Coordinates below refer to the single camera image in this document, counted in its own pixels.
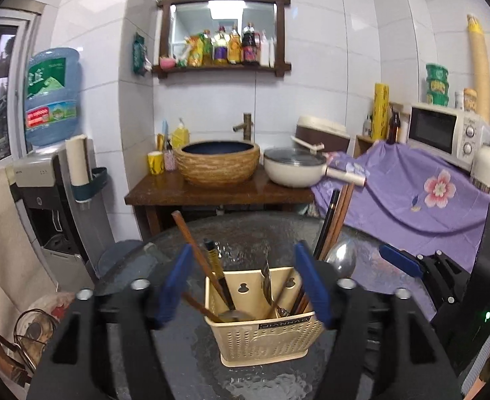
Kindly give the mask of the dark brown chopstick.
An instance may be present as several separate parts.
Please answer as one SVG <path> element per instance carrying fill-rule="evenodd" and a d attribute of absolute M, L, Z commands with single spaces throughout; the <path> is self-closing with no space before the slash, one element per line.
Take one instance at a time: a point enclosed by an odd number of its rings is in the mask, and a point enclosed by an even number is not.
<path fill-rule="evenodd" d="M 322 250 L 323 250 L 323 247 L 326 243 L 329 230 L 331 228 L 331 222 L 333 220 L 335 209 L 336 209 L 339 198 L 340 198 L 340 191 L 334 190 L 331 194 L 331 200 L 329 202 L 329 207 L 328 207 L 328 210 L 326 211 L 326 215 L 325 215 L 324 221 L 322 223 L 322 228 L 321 228 L 321 231 L 319 233 L 319 237 L 317 238 L 314 250 L 312 252 L 312 257 L 316 260 L 318 260 L 322 254 Z M 297 293 L 297 296 L 293 302 L 293 307 L 290 311 L 291 315 L 296 315 L 297 313 L 300 312 L 299 308 L 301 306 L 301 302 L 303 300 L 303 297 L 304 297 L 304 290 L 303 290 L 303 287 L 301 287 L 299 290 L 299 293 Z"/>

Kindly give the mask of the reddish wooden chopstick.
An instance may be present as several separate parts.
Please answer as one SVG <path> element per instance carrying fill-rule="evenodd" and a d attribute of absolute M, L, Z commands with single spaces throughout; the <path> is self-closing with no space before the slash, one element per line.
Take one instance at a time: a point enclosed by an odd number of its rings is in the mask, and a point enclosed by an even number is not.
<path fill-rule="evenodd" d="M 318 259 L 321 262 L 325 262 L 325 258 L 328 252 L 331 250 L 333 246 L 335 246 L 338 242 L 340 242 L 341 229 L 350 207 L 350 201 L 351 201 L 353 191 L 354 191 L 353 183 L 344 185 L 340 190 L 340 198 L 338 200 L 334 217 L 331 222 L 331 228 L 329 230 L 326 243 L 323 247 L 322 254 Z M 329 266 L 333 269 L 336 278 L 340 279 L 340 277 L 337 275 L 334 268 L 331 265 Z"/>

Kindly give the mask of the thin brown chopstick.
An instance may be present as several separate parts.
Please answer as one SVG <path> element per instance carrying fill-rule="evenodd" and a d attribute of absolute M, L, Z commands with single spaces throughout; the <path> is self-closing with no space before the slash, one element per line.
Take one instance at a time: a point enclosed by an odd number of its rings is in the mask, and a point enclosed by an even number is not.
<path fill-rule="evenodd" d="M 206 309 L 200 302 L 195 300 L 190 295 L 190 293 L 183 292 L 182 293 L 182 299 L 184 300 L 184 302 L 187 302 L 190 306 L 193 307 L 193 309 L 195 309 L 196 311 L 201 313 L 204 317 L 208 318 L 210 321 L 213 321 L 215 323 L 222 323 L 223 322 L 222 319 L 218 315 L 216 315 L 213 312 L 211 312 L 210 310 Z"/>

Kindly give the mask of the small steel spoon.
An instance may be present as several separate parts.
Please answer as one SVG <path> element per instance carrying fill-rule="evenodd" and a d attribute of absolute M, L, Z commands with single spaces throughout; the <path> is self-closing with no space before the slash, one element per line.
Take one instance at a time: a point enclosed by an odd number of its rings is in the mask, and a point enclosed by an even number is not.
<path fill-rule="evenodd" d="M 228 310 L 219 314 L 222 322 L 255 321 L 255 317 L 239 310 Z"/>

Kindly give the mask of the black gold chopstick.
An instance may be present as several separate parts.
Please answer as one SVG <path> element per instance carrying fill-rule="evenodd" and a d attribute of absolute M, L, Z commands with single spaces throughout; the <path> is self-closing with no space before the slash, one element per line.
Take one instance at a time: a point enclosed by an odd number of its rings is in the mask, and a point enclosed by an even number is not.
<path fill-rule="evenodd" d="M 224 295 L 224 299 L 227 303 L 227 306 L 231 311 L 235 310 L 235 304 L 233 302 L 232 296 L 230 289 L 228 287 L 223 269 L 222 269 L 222 264 L 220 260 L 220 253 L 218 251 L 218 248 L 216 247 L 215 243 L 210 240 L 210 239 L 204 239 L 203 240 L 204 247 L 206 248 L 206 251 L 209 256 L 210 260 L 210 265 L 212 267 L 212 271 L 214 275 L 216 276 L 220 286 L 222 287 L 222 292 Z"/>

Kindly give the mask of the brown wooden chopstick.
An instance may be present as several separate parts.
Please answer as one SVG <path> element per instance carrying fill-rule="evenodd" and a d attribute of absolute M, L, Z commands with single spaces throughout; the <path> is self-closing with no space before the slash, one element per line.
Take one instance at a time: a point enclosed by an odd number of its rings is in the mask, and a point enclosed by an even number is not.
<path fill-rule="evenodd" d="M 209 280 L 210 280 L 211 284 L 213 285 L 213 287 L 215 288 L 216 292 L 222 298 L 222 301 L 225 304 L 228 304 L 229 302 L 224 295 L 223 289 L 222 289 L 217 277 L 214 275 L 212 268 L 209 265 L 206 257 L 203 256 L 202 250 L 198 246 L 198 244 L 195 241 L 192 233 L 190 232 L 190 229 L 186 225 L 186 222 L 182 216 L 182 213 L 180 213 L 179 210 L 175 210 L 172 213 L 172 216 L 174 218 L 174 222 L 175 222 L 177 228 L 179 228 L 179 230 L 182 233 L 185 241 L 192 247 L 193 256 L 195 257 L 200 268 L 203 270 L 204 275 L 206 275 L 209 278 Z"/>

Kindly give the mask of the purple floral cloth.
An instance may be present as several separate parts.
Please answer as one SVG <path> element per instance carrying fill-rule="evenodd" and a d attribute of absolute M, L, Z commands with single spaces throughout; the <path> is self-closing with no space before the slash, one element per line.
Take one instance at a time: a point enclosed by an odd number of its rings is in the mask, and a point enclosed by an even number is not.
<path fill-rule="evenodd" d="M 384 142 L 358 158 L 329 154 L 327 163 L 366 180 L 353 191 L 346 225 L 412 255 L 441 250 L 472 269 L 490 194 L 462 172 L 423 150 Z"/>

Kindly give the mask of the water dispenser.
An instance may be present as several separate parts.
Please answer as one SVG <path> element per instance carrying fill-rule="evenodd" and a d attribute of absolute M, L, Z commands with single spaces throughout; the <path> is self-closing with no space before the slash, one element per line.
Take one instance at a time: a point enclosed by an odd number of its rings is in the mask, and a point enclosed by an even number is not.
<path fill-rule="evenodd" d="M 23 202 L 37 256 L 57 288 L 92 288 L 99 260 L 115 241 L 101 193 L 75 199 L 64 143 L 14 162 L 14 196 Z"/>

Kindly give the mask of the white microwave oven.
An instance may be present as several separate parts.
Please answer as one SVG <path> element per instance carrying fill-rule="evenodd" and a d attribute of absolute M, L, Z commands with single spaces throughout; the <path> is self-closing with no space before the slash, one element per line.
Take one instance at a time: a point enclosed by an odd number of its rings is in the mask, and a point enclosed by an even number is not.
<path fill-rule="evenodd" d="M 490 142 L 490 126 L 474 112 L 424 103 L 407 109 L 407 144 L 466 172 L 472 169 L 478 150 Z"/>

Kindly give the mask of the white brown rice cooker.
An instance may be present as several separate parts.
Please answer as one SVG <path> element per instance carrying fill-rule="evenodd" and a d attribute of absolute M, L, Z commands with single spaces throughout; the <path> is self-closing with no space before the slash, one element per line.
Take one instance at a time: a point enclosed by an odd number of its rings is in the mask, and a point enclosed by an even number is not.
<path fill-rule="evenodd" d="M 295 137 L 309 145 L 324 145 L 325 153 L 346 153 L 350 145 L 345 126 L 319 117 L 299 117 Z"/>

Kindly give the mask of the yellow roll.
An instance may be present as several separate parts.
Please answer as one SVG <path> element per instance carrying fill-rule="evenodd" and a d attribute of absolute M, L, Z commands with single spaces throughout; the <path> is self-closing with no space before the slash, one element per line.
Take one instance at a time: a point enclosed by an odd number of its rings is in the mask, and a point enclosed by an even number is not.
<path fill-rule="evenodd" d="M 388 128 L 389 85 L 376 83 L 372 110 L 371 138 L 385 140 Z"/>

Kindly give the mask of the green stacked containers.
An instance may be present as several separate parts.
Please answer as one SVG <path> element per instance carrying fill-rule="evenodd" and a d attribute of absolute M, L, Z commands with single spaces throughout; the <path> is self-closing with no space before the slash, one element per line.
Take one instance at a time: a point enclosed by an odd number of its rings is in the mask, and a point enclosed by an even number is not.
<path fill-rule="evenodd" d="M 428 63 L 426 69 L 426 102 L 447 107 L 449 103 L 448 70 L 442 65 Z"/>

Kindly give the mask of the paper towel roll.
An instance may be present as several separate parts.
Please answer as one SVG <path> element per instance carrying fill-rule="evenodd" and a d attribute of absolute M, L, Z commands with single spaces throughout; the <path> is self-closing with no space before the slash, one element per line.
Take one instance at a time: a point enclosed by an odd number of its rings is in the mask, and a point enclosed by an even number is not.
<path fill-rule="evenodd" d="M 66 156 L 72 186 L 83 186 L 90 182 L 87 158 L 87 136 L 76 135 L 65 142 Z"/>

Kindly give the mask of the yellow soap dispenser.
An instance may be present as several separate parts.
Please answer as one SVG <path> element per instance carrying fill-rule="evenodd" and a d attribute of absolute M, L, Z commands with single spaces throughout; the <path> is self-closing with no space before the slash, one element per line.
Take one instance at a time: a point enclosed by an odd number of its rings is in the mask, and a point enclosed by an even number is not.
<path fill-rule="evenodd" d="M 190 131 L 184 125 L 184 120 L 179 119 L 179 125 L 171 134 L 171 146 L 174 150 L 190 144 Z"/>

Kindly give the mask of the wooden framed mirror shelf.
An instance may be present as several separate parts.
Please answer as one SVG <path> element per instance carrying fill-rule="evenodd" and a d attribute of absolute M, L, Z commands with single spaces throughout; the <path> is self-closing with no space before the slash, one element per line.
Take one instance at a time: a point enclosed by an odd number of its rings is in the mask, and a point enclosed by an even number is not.
<path fill-rule="evenodd" d="M 283 78 L 285 9 L 291 0 L 160 0 L 160 42 L 152 73 L 265 71 Z"/>

